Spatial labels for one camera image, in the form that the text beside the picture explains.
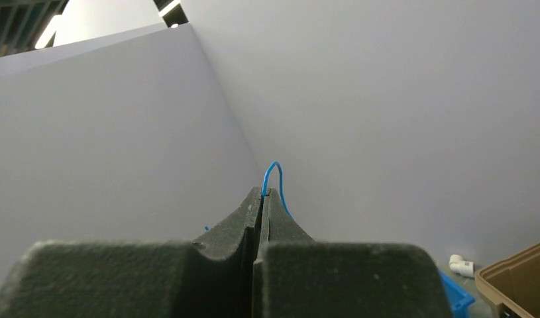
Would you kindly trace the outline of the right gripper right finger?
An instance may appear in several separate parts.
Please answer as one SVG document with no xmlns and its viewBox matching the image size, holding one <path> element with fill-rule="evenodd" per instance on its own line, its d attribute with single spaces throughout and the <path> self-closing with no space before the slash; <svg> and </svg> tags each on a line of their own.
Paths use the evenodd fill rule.
<svg viewBox="0 0 540 318">
<path fill-rule="evenodd" d="M 260 203 L 253 317 L 452 317 L 434 261 L 392 242 L 323 242 L 284 210 L 275 189 Z"/>
</svg>

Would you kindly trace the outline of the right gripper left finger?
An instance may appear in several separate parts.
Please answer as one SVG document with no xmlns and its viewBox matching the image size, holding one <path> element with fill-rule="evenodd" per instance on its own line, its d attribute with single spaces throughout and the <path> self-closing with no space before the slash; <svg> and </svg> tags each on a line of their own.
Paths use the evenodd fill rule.
<svg viewBox="0 0 540 318">
<path fill-rule="evenodd" d="M 194 240 L 37 242 L 0 288 L 0 317 L 250 317 L 261 190 Z"/>
</svg>

